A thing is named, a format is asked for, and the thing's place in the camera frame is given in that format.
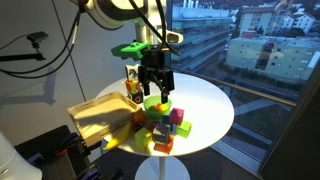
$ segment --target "orange block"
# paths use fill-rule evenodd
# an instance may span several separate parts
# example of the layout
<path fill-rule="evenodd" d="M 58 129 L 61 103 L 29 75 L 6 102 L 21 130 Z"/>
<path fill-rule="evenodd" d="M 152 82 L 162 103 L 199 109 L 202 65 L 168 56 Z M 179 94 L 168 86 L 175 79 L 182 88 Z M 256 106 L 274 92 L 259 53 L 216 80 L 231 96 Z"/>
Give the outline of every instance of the orange block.
<path fill-rule="evenodd" d="M 128 81 L 126 80 L 126 89 L 131 94 L 137 94 L 138 92 L 141 92 L 140 88 L 140 82 L 139 81 Z"/>
<path fill-rule="evenodd" d="M 161 151 L 163 153 L 166 153 L 166 154 L 170 154 L 170 151 L 173 147 L 173 139 L 174 139 L 174 136 L 173 135 L 170 135 L 169 137 L 169 143 L 167 145 L 164 145 L 164 144 L 155 144 L 154 145 L 154 150 L 156 151 Z"/>

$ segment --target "table top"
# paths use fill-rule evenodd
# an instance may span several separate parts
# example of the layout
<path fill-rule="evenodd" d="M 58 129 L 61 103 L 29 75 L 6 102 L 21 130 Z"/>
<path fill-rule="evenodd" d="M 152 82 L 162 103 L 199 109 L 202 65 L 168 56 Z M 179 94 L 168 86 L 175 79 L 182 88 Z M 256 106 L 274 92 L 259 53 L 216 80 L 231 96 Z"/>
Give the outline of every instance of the table top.
<path fill-rule="evenodd" d="M 103 89 L 97 97 L 119 91 L 126 95 L 126 78 L 116 81 Z M 130 136 L 119 148 L 146 156 L 178 156 L 200 151 L 220 140 L 230 129 L 234 108 L 229 97 L 217 86 L 203 79 L 174 73 L 175 90 L 170 92 L 171 108 L 184 109 L 183 120 L 192 123 L 188 138 L 178 135 L 174 137 L 174 145 L 170 154 L 165 154 L 153 149 L 150 143 L 146 149 L 141 150 L 135 146 L 134 135 Z M 150 83 L 150 95 L 160 95 L 159 88 Z"/>

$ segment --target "roof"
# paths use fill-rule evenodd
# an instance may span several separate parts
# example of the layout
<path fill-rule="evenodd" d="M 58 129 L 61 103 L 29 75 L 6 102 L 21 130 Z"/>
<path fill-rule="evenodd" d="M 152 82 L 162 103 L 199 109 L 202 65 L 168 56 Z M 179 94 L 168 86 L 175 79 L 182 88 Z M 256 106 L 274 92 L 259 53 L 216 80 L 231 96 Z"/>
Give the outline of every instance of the roof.
<path fill-rule="evenodd" d="M 288 16 L 288 17 L 290 17 L 292 19 L 295 19 L 295 17 L 292 14 L 285 14 L 285 16 Z"/>
<path fill-rule="evenodd" d="M 293 16 L 294 18 L 299 18 L 299 17 L 304 16 L 304 15 L 309 16 L 309 17 L 312 18 L 312 19 L 315 19 L 315 17 L 313 17 L 312 15 L 307 14 L 307 13 L 305 13 L 305 14 L 293 14 L 292 16 Z"/>

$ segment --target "toy block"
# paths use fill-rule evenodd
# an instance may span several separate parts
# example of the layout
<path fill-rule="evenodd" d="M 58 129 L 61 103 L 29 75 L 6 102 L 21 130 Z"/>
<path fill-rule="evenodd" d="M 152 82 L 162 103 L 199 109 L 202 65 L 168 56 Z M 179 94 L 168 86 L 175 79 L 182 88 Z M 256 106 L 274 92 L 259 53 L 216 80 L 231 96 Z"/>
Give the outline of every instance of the toy block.
<path fill-rule="evenodd" d="M 170 131 L 171 132 L 173 131 L 173 126 L 175 124 L 170 124 L 170 116 L 169 115 L 162 115 L 161 123 L 170 125 Z"/>
<path fill-rule="evenodd" d="M 139 66 L 140 66 L 139 64 L 136 64 L 134 66 L 126 65 L 127 80 L 138 81 Z"/>
<path fill-rule="evenodd" d="M 180 126 L 177 126 L 176 134 L 187 138 L 191 132 L 192 124 L 187 121 L 182 121 Z"/>
<path fill-rule="evenodd" d="M 133 102 L 137 103 L 137 104 L 141 104 L 143 102 L 143 92 L 140 91 L 136 94 L 131 94 L 128 92 L 128 97 L 129 99 L 131 99 Z"/>
<path fill-rule="evenodd" d="M 138 132 L 141 128 L 143 128 L 142 123 L 133 123 L 133 132 Z"/>
<path fill-rule="evenodd" d="M 141 92 L 140 85 L 141 83 L 139 81 L 128 81 L 126 80 L 126 89 L 130 94 L 137 94 Z"/>
<path fill-rule="evenodd" d="M 158 121 L 151 121 L 151 122 L 147 122 L 145 125 L 145 128 L 147 128 L 150 132 L 153 132 L 154 128 L 156 127 L 157 124 L 159 124 L 160 122 Z"/>
<path fill-rule="evenodd" d="M 134 134 L 134 140 L 136 146 L 139 149 L 144 149 L 152 141 L 152 133 L 146 128 L 141 128 L 138 132 Z"/>
<path fill-rule="evenodd" d="M 174 139 L 174 136 L 170 135 L 169 137 L 169 142 L 167 145 L 163 145 L 163 144 L 155 144 L 154 145 L 154 150 L 156 151 L 161 151 L 163 153 L 166 153 L 166 154 L 170 154 L 170 151 L 173 147 L 173 139 Z"/>
<path fill-rule="evenodd" d="M 169 115 L 162 115 L 162 124 L 170 124 L 170 116 Z"/>
<path fill-rule="evenodd" d="M 173 108 L 172 111 L 170 112 L 170 123 L 180 126 L 183 119 L 183 115 L 184 115 L 183 109 Z"/>
<path fill-rule="evenodd" d="M 152 132 L 152 139 L 157 144 L 167 145 L 170 136 L 170 126 L 158 123 Z"/>
<path fill-rule="evenodd" d="M 171 130 L 171 134 L 176 135 L 177 134 L 177 125 L 176 124 L 171 124 L 170 125 L 170 130 Z"/>

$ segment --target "white wall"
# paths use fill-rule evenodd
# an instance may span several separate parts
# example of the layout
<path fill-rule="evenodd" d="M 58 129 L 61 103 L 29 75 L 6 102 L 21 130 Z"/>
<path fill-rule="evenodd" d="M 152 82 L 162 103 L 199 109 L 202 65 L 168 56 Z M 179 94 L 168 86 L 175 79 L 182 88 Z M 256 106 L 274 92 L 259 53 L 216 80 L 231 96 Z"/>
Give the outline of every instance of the white wall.
<path fill-rule="evenodd" d="M 77 7 L 68 0 L 54 2 L 64 31 L 69 33 Z M 49 35 L 40 46 L 47 61 L 0 62 L 1 69 L 34 69 L 53 59 L 64 45 L 51 0 L 2 1 L 0 22 L 0 47 L 22 34 L 44 31 Z M 132 24 L 117 31 L 106 31 L 87 14 L 82 14 L 72 57 L 87 100 L 96 97 L 112 82 L 125 77 L 125 64 L 135 64 L 133 60 L 122 61 L 113 57 L 110 51 L 112 47 L 130 43 L 134 38 Z M 0 56 L 34 52 L 30 42 L 21 39 L 0 51 Z M 36 80 L 21 80 L 0 73 L 0 130 L 13 145 L 65 124 L 72 132 L 76 131 L 66 109 L 81 102 L 83 98 L 70 59 L 54 75 Z"/>
<path fill-rule="evenodd" d="M 313 22 L 314 18 L 311 18 L 310 16 L 303 15 L 301 17 L 298 17 L 296 22 L 296 25 L 293 25 L 292 27 L 301 28 L 303 29 L 304 33 L 308 33 Z"/>

